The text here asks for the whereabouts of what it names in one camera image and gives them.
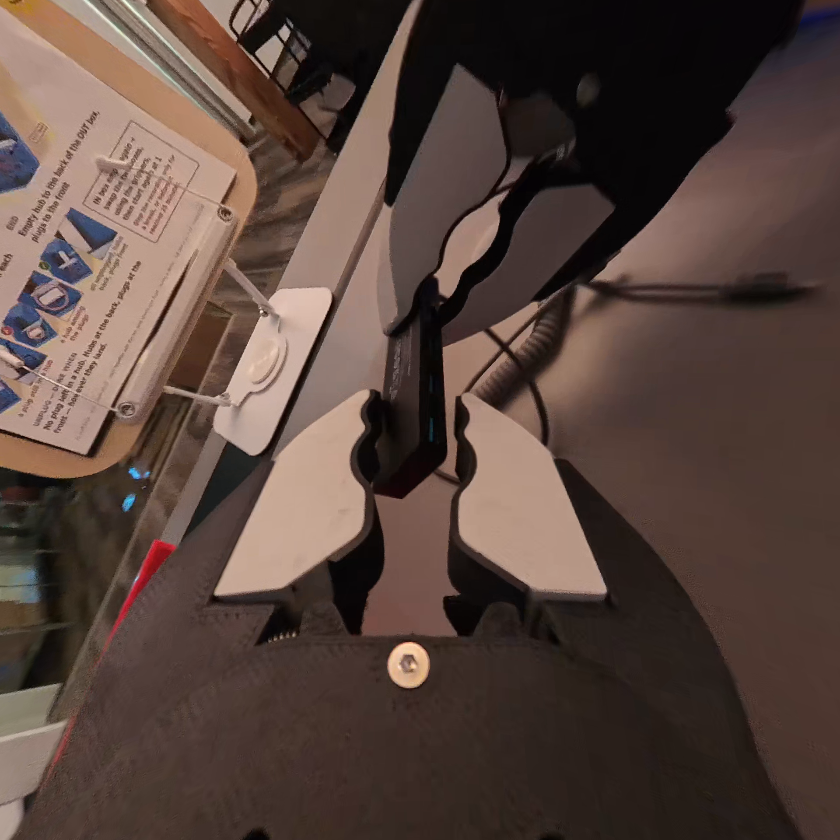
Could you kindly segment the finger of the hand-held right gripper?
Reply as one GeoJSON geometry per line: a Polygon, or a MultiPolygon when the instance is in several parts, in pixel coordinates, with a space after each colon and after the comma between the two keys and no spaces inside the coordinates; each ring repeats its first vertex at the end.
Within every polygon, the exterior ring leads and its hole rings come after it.
{"type": "Polygon", "coordinates": [[[404,66],[388,140],[377,305],[391,337],[410,321],[451,232],[487,200],[510,155],[496,93],[458,63],[446,80],[404,66]]]}
{"type": "Polygon", "coordinates": [[[571,165],[534,161],[516,181],[462,220],[437,271],[456,314],[442,314],[443,344],[497,326],[536,299],[613,205],[571,165]]]}

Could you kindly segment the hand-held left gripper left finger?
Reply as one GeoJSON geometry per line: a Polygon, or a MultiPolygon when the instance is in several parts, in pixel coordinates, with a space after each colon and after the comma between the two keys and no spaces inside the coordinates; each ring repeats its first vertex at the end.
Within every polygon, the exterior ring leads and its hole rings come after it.
{"type": "Polygon", "coordinates": [[[368,596],[384,569],[375,502],[383,401],[359,391],[304,429],[273,461],[213,596],[272,603],[290,627],[331,602],[361,633],[368,596]]]}

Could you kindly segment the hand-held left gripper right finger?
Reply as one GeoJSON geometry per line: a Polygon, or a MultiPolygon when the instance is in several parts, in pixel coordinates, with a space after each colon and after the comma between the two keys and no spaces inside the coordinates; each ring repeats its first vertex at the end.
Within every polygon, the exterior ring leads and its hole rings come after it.
{"type": "Polygon", "coordinates": [[[509,604],[526,627],[550,606],[603,605],[608,589],[546,446],[472,394],[455,405],[445,614],[458,635],[509,604]]]}

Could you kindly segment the red storage bin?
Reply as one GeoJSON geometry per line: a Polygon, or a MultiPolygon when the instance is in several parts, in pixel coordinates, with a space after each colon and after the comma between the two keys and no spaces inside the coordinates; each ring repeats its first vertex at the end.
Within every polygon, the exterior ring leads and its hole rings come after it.
{"type": "Polygon", "coordinates": [[[133,579],[129,592],[121,605],[119,614],[117,615],[117,618],[111,626],[111,629],[104,642],[104,645],[101,648],[101,651],[96,655],[96,657],[92,660],[90,664],[90,668],[88,669],[87,674],[87,682],[82,687],[80,699],[75,705],[72,715],[69,716],[63,734],[58,742],[56,752],[54,753],[54,756],[47,767],[47,770],[45,772],[45,780],[47,780],[54,773],[55,768],[58,762],[60,761],[63,752],[67,748],[68,741],[70,740],[70,735],[78,719],[79,711],[85,701],[87,693],[89,692],[93,676],[95,675],[96,669],[99,663],[101,662],[102,657],[108,650],[111,641],[113,640],[115,634],[118,632],[119,626],[124,621],[126,615],[128,615],[132,604],[135,603],[143,589],[153,578],[154,574],[160,569],[160,567],[162,567],[165,561],[172,555],[172,553],[175,550],[176,546],[174,544],[162,541],[160,539],[156,539],[152,542],[149,551],[147,552],[141,563],[138,573],[133,579]]]}

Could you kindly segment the black usb hub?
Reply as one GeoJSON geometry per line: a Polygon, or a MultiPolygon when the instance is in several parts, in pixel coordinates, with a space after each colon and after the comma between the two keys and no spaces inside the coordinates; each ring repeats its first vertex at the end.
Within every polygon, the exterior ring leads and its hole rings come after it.
{"type": "Polygon", "coordinates": [[[374,492],[403,499],[447,457],[446,400],[438,282],[426,279],[404,328],[388,339],[381,391],[380,471],[374,492]]]}

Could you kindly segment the white stand base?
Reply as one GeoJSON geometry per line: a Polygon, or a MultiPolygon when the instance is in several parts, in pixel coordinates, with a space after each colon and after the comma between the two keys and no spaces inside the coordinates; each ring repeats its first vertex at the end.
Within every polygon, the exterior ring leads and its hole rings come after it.
{"type": "Polygon", "coordinates": [[[249,456],[261,455],[280,425],[333,304],[326,287],[281,288],[275,315],[255,327],[217,408],[213,430],[249,456]]]}

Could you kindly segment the wooden support column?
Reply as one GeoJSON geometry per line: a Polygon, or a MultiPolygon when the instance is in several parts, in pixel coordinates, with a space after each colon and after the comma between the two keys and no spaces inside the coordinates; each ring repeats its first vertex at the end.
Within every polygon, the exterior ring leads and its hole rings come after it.
{"type": "Polygon", "coordinates": [[[148,1],[146,6],[298,163],[312,157],[320,133],[202,2],[148,1]]]}

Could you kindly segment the instruction sheet on stand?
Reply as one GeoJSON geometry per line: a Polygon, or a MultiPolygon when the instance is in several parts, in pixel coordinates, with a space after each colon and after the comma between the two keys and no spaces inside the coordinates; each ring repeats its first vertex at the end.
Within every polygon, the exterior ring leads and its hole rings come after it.
{"type": "Polygon", "coordinates": [[[78,478],[115,465],[140,436],[256,202],[256,173],[244,147],[231,133],[137,63],[133,56],[126,56],[60,6],[52,2],[2,2],[2,25],[13,19],[26,27],[29,40],[50,44],[134,106],[208,154],[232,165],[235,171],[233,184],[225,196],[223,217],[218,216],[216,209],[212,212],[215,225],[222,230],[217,243],[202,243],[187,272],[186,290],[176,292],[162,325],[150,340],[150,351],[142,353],[120,395],[119,408],[128,404],[134,413],[120,416],[112,423],[92,456],[72,454],[2,433],[3,468],[37,476],[78,478]]]}

